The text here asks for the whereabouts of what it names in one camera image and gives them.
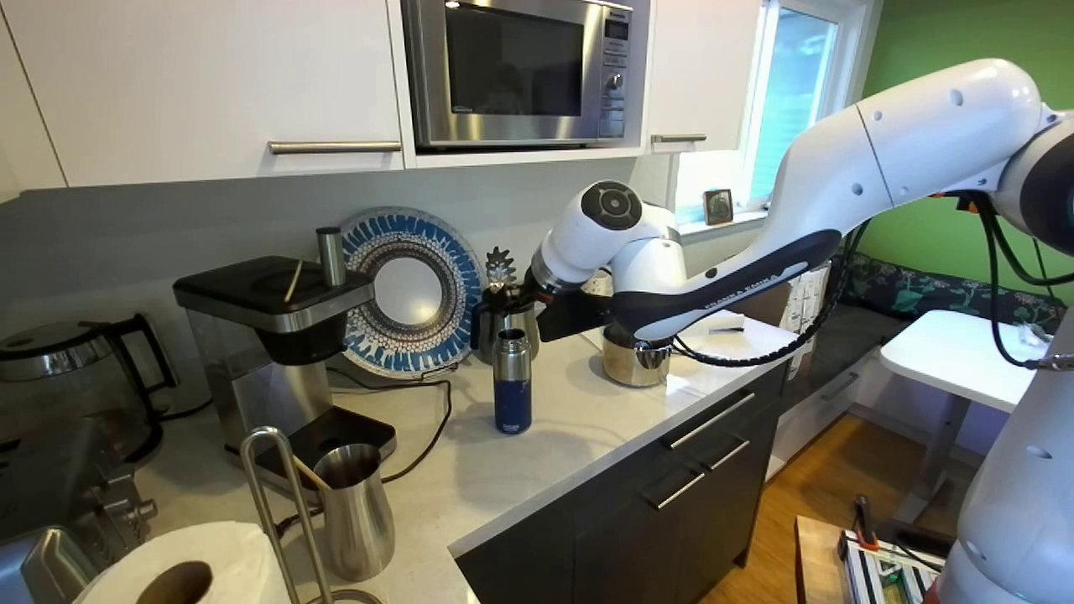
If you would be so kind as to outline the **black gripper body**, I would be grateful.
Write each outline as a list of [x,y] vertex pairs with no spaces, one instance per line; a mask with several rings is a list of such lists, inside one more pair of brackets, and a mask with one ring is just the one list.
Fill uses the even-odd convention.
[[583,288],[541,288],[535,274],[523,280],[523,298],[535,304],[538,333],[545,343],[598,329],[607,317],[601,297]]

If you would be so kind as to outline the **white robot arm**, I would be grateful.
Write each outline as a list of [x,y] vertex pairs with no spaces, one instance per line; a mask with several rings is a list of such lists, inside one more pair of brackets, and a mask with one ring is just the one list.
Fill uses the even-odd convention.
[[[1025,233],[1074,255],[1074,113],[1003,59],[953,64],[863,97],[796,138],[780,163],[767,219],[730,258],[689,274],[669,219],[622,182],[566,201],[527,270],[551,298],[615,280],[607,338],[665,348],[699,319],[799,280],[849,238],[900,245],[933,266],[953,225],[933,209],[965,201],[990,261],[1017,258]],[[1074,322],[1061,322],[1032,378],[976,471],[938,604],[1074,604]]]

